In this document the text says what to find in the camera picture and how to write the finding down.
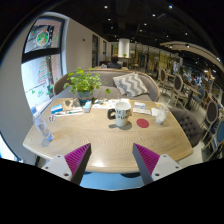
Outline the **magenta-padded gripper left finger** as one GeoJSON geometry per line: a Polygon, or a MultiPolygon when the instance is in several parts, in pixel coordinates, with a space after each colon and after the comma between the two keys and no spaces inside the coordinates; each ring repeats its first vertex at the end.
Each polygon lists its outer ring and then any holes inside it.
{"type": "Polygon", "coordinates": [[[79,185],[90,155],[91,144],[88,143],[66,155],[57,154],[42,169],[79,185]]]}

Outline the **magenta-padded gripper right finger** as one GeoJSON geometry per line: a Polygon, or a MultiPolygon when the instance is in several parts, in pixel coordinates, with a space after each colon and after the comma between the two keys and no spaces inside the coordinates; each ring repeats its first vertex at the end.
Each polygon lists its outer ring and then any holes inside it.
{"type": "Polygon", "coordinates": [[[169,155],[158,155],[136,143],[133,144],[132,153],[145,185],[182,169],[169,155]]]}

